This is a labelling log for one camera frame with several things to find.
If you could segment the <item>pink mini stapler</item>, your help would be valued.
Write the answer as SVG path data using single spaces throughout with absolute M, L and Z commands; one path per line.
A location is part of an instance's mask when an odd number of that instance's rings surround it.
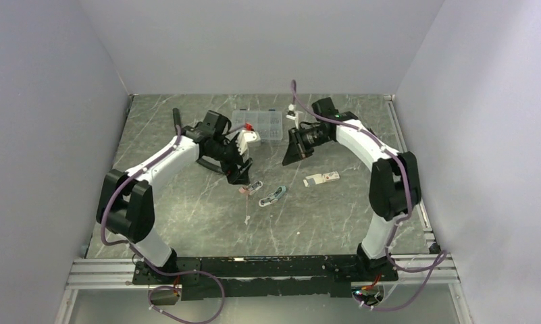
M 258 190 L 260 190 L 262 187 L 263 187 L 263 182 L 262 181 L 256 181 L 256 182 L 253 182 L 253 183 L 251 183 L 251 184 L 249 184 L 247 186 L 240 187 L 239 192 L 241 194 L 251 196 L 254 193 L 256 193 Z

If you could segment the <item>blue mini stapler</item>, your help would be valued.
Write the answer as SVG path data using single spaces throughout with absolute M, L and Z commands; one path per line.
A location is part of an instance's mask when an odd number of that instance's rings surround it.
M 259 200 L 258 205 L 260 207 L 267 207 L 274 203 L 276 203 L 278 200 L 281 199 L 281 197 L 286 193 L 286 187 L 280 186 L 278 187 L 274 192 L 266 196 L 265 198 L 262 198 Z

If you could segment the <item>white staple box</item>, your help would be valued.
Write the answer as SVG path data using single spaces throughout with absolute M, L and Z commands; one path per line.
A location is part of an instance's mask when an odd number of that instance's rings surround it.
M 329 173 L 317 173 L 313 175 L 308 175 L 304 178 L 303 183 L 305 187 L 325 184 L 328 182 L 333 182 L 340 179 L 340 175 L 337 171 Z

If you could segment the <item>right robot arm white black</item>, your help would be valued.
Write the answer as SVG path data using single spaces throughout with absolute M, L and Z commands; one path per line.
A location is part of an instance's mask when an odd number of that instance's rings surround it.
M 371 280 L 388 262 L 398 226 L 411 216 L 422 198 L 417 158 L 383 143 L 352 112 L 340 112 L 330 97 L 314 102 L 309 113 L 314 123 L 299 122 L 288 131 L 283 165 L 309 158 L 315 147 L 337 142 L 352 152 L 370 171 L 369 203 L 374 213 L 360 243 L 355 262 L 357 275 Z

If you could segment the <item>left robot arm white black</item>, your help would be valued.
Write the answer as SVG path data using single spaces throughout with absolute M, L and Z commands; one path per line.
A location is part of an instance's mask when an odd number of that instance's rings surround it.
M 176 135 L 164 147 L 126 171 L 105 175 L 96 215 L 102 243 L 127 245 L 162 284 L 176 277 L 178 255 L 155 226 L 156 195 L 179 171 L 204 158 L 219 163 L 229 184 L 249 184 L 248 149 L 261 141 L 252 125 L 232 128 L 229 118 L 212 110 L 193 126 L 183 126 L 178 108 L 172 116 Z

